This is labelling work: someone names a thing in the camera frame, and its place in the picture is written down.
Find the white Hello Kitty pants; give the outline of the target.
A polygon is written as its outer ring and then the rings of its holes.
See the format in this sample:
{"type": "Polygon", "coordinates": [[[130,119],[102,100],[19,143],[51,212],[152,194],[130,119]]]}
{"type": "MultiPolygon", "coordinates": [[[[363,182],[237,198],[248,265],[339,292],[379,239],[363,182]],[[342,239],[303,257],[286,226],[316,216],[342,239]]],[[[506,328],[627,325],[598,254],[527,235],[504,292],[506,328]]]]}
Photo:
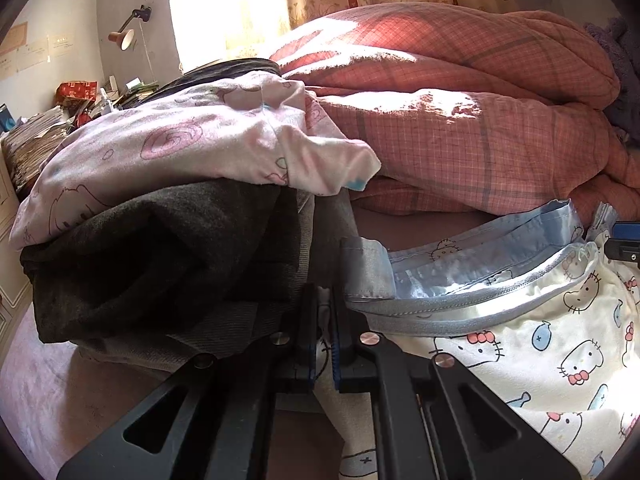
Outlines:
{"type": "Polygon", "coordinates": [[[452,356],[582,479],[611,479],[639,434],[639,269],[554,200],[391,252],[345,197],[314,211],[311,273],[409,356],[452,356]]]}

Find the dark folded clothes stack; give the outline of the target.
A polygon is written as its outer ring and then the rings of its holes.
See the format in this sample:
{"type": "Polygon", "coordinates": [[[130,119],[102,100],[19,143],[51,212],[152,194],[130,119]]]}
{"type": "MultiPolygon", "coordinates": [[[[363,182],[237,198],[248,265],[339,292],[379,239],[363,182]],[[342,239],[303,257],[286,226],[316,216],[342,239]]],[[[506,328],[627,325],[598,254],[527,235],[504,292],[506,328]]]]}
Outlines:
{"type": "MultiPolygon", "coordinates": [[[[280,76],[261,60],[226,63],[142,104],[253,70],[280,76]]],[[[206,179],[132,198],[17,249],[39,338],[157,370],[242,350],[277,328],[306,282],[317,197],[206,179]]]]}

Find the pink plaid quilt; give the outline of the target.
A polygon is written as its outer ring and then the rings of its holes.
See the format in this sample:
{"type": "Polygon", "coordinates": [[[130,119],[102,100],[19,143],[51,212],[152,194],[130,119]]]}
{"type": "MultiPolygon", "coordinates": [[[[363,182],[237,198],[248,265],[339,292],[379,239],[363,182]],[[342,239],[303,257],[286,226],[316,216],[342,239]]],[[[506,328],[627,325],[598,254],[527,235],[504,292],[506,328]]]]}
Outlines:
{"type": "Polygon", "coordinates": [[[503,216],[571,200],[584,223],[602,203],[639,217],[639,157],[604,114],[620,82],[562,16],[376,4],[299,26],[270,58],[378,155],[361,208],[503,216]]]}

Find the purple fleece blanket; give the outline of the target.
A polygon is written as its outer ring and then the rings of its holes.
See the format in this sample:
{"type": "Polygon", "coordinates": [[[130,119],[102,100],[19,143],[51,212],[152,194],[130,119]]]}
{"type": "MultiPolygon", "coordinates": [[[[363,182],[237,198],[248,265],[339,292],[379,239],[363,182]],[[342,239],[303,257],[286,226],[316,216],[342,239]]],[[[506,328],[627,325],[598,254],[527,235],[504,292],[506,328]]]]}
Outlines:
{"type": "Polygon", "coordinates": [[[639,32],[621,16],[610,18],[605,28],[586,23],[585,30],[605,50],[620,82],[620,92],[604,114],[626,144],[639,146],[639,32]]]}

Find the cream drawer cabinet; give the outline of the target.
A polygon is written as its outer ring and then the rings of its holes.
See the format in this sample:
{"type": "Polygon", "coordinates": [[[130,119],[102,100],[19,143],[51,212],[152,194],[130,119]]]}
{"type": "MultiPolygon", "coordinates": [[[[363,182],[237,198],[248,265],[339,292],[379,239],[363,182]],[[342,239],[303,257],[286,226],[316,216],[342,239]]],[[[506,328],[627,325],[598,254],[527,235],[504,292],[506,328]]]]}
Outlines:
{"type": "Polygon", "coordinates": [[[6,169],[4,156],[0,159],[0,171],[1,361],[4,361],[17,325],[32,302],[32,285],[23,273],[20,253],[9,244],[11,228],[20,202],[6,169]]]}

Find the pink cartoon folded garment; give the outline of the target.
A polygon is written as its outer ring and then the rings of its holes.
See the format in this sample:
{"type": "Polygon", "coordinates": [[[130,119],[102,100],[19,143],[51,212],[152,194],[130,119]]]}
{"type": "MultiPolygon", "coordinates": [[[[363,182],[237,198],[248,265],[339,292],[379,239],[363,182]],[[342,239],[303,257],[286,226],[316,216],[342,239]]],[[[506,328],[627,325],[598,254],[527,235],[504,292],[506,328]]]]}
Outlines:
{"type": "Polygon", "coordinates": [[[168,186],[227,178],[333,196],[364,190],[380,168],[373,148],[341,133],[301,82],[253,70],[76,130],[43,164],[10,243],[41,244],[168,186]]]}

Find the stack of papers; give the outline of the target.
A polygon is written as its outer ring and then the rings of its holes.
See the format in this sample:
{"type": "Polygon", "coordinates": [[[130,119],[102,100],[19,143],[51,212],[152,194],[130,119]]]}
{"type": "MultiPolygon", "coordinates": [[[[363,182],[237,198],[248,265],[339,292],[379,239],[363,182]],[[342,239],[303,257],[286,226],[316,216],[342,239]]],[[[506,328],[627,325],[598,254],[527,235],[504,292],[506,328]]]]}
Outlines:
{"type": "Polygon", "coordinates": [[[35,114],[2,136],[2,153],[17,196],[29,192],[41,165],[70,133],[70,128],[70,118],[62,107],[55,106],[35,114]]]}

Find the stack of books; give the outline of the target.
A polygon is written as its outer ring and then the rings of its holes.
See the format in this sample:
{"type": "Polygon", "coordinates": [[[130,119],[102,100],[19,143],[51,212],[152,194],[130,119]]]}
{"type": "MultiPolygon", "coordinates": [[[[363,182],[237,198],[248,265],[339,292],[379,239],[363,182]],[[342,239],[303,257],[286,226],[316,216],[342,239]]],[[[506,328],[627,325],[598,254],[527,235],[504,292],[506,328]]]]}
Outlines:
{"type": "Polygon", "coordinates": [[[136,107],[146,98],[152,96],[158,88],[160,88],[160,85],[157,81],[152,81],[148,84],[140,82],[140,84],[127,89],[117,99],[114,99],[112,101],[113,106],[119,110],[128,110],[128,108],[136,107]]]}

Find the red box on desk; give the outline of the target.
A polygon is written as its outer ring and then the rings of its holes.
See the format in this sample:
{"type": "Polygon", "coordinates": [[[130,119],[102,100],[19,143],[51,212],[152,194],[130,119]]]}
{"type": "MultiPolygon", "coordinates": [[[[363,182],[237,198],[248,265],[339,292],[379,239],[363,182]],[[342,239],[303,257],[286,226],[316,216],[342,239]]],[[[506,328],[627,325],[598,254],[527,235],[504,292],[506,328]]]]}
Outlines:
{"type": "Polygon", "coordinates": [[[63,104],[67,101],[94,101],[98,94],[96,81],[72,80],[64,81],[55,90],[55,104],[63,104]]]}

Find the pink wall lamp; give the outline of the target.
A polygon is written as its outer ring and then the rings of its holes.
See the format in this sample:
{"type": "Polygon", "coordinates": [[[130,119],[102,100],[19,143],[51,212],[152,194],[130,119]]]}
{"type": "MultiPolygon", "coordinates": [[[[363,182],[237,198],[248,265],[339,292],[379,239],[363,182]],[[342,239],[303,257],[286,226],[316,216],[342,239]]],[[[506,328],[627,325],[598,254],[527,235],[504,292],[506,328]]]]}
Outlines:
{"type": "Polygon", "coordinates": [[[112,44],[116,44],[120,50],[126,51],[134,42],[134,30],[129,27],[129,24],[134,20],[142,21],[146,23],[149,21],[152,15],[152,8],[142,4],[137,9],[134,9],[129,14],[124,24],[119,27],[117,32],[110,32],[107,36],[107,40],[112,44]]]}

